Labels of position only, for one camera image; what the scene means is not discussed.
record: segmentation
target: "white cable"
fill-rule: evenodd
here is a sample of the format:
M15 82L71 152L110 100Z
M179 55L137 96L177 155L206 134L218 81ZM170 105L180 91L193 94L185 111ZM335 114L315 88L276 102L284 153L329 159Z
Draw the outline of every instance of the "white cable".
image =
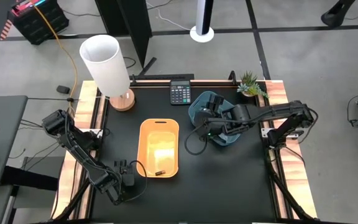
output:
M167 22L170 22L170 23L172 23L173 25L176 25L176 26L178 26L178 27L180 27L180 28L182 28L182 29L184 29L184 30L191 30L191 29L184 28L183 26L181 26L181 25L179 25L179 24L177 24L177 23L174 23L174 22L172 22L172 21L169 20L169 19L163 18L163 17L161 16L161 11L160 11L159 8L154 7L153 5L151 5L151 4L148 3L148 2L146 2L146 3L147 3L149 6L153 7L154 9L158 10L158 16L159 16L160 19L162 19L162 20L164 20L164 21L167 21Z

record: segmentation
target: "wooden table edge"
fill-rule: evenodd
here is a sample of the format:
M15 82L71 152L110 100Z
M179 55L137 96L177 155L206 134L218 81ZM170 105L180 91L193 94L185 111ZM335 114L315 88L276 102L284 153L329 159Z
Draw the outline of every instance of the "wooden table edge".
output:
M170 80L139 80L138 83L169 83ZM228 82L231 83L232 80L191 80L192 83L222 83ZM269 102L271 105L279 103L287 103L287 94L285 92L284 83L282 80L258 80L258 82L265 82L267 87L267 93L269 95ZM97 86L94 81L83 81L81 92L80 92L80 101L78 102L76 108L75 124L77 128L90 128L91 119L94 109L94 104L96 101L96 92ZM98 111L103 111L104 108L104 98L100 100ZM275 127L279 126L283 120L275 121ZM101 127L101 113L98 113L96 120L96 127ZM295 150L297 153L301 154L300 148L297 141L287 142L288 146ZM287 181L287 186L291 194L294 196L296 201L303 207L306 213L312 217L316 217L316 210L314 207L313 198L311 195L308 178L306 175L306 170L303 167L303 164L298 161L298 158L289 152L282 152L282 161L283 168L285 171L285 177ZM75 160L69 152L66 152L65 160L63 161L63 168L60 174L60 183L59 183L59 200L57 204L57 209L55 216L59 216L64 208L68 205L71 200L71 195L74 195L78 190L78 184L80 183L82 167L78 164L76 176L74 178L74 188L73 193L71 194L71 187L73 186L73 173L74 173ZM285 214L285 206L282 194L280 190L277 189L278 204L280 207L280 213L283 218L287 217ZM83 199L80 205L80 214L79 218L86 218L86 209L88 208L90 191L89 188L85 192Z

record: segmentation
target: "orange tray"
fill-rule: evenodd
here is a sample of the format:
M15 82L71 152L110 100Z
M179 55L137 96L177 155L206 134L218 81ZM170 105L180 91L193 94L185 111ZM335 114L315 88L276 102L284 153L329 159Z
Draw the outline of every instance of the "orange tray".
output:
M178 172L179 124L172 119L147 119L140 126L137 160L146 169L147 177L168 178ZM137 172L144 175L142 166Z

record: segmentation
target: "succulent plant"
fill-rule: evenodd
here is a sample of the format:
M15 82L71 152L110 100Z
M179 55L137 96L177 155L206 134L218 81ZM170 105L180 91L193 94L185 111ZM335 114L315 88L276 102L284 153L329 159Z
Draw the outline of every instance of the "succulent plant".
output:
M237 92L245 92L248 95L262 95L266 98L269 96L263 90L260 89L259 84L256 82L257 76L252 72L246 72L241 77L241 84L238 86Z

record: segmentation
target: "white stand base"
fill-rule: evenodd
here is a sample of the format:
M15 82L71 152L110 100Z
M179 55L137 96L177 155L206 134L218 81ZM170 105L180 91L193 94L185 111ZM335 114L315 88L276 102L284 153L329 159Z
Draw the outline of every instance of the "white stand base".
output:
M214 30L212 30L212 28L209 28L208 33L205 35L198 35L195 26L193 28L191 28L191 30L190 30L190 37L199 43L209 42L210 40L212 40L214 38L214 35L215 35L215 33L214 33Z

